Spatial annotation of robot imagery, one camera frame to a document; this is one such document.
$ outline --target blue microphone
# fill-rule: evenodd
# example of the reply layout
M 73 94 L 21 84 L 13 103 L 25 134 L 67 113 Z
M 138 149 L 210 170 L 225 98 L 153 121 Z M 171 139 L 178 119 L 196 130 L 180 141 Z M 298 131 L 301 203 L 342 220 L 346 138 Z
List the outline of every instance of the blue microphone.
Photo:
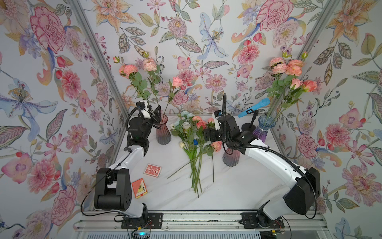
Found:
M 259 103 L 255 104 L 254 106 L 252 106 L 251 108 L 247 109 L 246 111 L 243 111 L 242 113 L 239 114 L 239 118 L 245 116 L 245 115 L 248 115 L 252 112 L 254 112 L 255 110 L 257 109 L 260 109 L 261 107 L 264 107 L 264 106 L 267 106 L 270 104 L 270 99 L 269 98 L 265 98 L 265 99 L 262 99 Z

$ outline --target white marble table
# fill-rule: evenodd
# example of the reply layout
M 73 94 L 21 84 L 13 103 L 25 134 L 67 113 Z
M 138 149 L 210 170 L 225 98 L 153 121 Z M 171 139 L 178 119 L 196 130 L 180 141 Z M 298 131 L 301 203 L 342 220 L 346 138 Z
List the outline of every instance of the white marble table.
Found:
M 175 122 L 176 116 L 168 117 L 167 125 Z M 237 125 L 250 122 L 251 116 L 236 118 Z M 123 155 L 126 137 L 118 155 Z M 149 210 L 246 210 L 258 209 L 267 200 L 284 195 L 289 188 L 269 169 L 256 160 L 241 155 L 239 163 L 234 167 L 226 166 L 222 161 L 224 150 L 214 153 L 214 175 L 212 181 L 212 158 L 203 155 L 200 172 L 203 193 L 197 194 L 191 189 L 189 165 L 176 170 L 189 162 L 187 154 L 179 147 L 179 137 L 172 135 L 167 145 L 160 145 L 156 141 L 156 129 L 150 136 L 150 147 L 146 156 L 140 160 L 130 172 L 131 181 L 143 178 L 148 193 L 138 199 L 145 203 Z M 272 149 L 277 150 L 271 132 L 265 142 Z M 143 174 L 147 164 L 162 167 L 158 178 Z

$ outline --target black mounting plate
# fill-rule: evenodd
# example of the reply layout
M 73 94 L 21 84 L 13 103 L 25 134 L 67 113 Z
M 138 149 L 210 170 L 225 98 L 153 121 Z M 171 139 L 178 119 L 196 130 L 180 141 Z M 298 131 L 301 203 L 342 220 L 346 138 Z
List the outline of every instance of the black mounting plate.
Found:
M 147 226 L 146 229 L 161 229 L 162 228 L 162 220 L 163 220 L 163 213 L 149 213 L 147 217 L 148 221 L 152 221 L 152 223 Z M 126 218 L 122 221 L 121 225 L 122 229 L 137 229 L 137 227 L 129 222 L 129 219 Z
M 281 228 L 284 228 L 284 221 L 281 217 L 277 218 L 275 221 L 277 221 Z M 280 226 L 275 222 L 272 221 L 272 224 L 269 226 L 269 229 L 279 229 Z M 259 225 L 258 219 L 257 219 L 257 213 L 241 213 L 241 224 L 244 225 L 244 229 L 256 229 L 256 228 L 262 228 Z

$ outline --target red playing card box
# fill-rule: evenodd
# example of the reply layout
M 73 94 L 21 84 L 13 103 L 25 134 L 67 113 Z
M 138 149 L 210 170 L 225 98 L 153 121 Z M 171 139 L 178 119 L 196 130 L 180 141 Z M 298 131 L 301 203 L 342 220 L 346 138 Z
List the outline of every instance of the red playing card box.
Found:
M 140 198 L 147 193 L 147 188 L 143 179 L 138 179 L 137 181 L 131 183 L 131 185 L 133 186 L 135 198 Z
M 153 177 L 159 177 L 160 171 L 162 170 L 162 167 L 155 166 L 152 164 L 148 164 L 146 167 L 146 170 L 144 174 L 153 176 Z

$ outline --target light blue flower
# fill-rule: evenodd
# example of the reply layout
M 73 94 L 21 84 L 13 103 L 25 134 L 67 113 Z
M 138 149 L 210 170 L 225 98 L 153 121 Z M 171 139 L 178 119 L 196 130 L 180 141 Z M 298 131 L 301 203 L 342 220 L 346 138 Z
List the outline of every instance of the light blue flower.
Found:
M 220 27 L 219 30 L 214 30 L 210 34 L 211 20 L 206 13 L 200 14 L 200 26 L 199 31 L 202 34 L 202 43 L 206 45 L 206 50 L 203 55 L 197 57 L 198 60 L 205 60 L 210 51 L 214 51 L 218 57 L 227 57 L 228 54 L 225 53 L 224 49 L 216 45 L 217 42 L 223 37 L 223 28 Z
M 34 119 L 40 112 L 43 114 L 51 113 L 56 109 L 58 101 L 41 101 L 39 103 L 29 102 L 33 100 L 30 95 L 30 89 L 27 84 L 21 80 L 14 79 L 15 83 L 10 84 L 8 92 L 13 99 L 7 98 L 0 94 L 0 109 L 3 109 L 8 118 L 13 118 L 16 115 L 26 117 L 31 123 L 31 131 L 28 134 L 28 140 L 32 141 L 40 133 L 40 127 Z

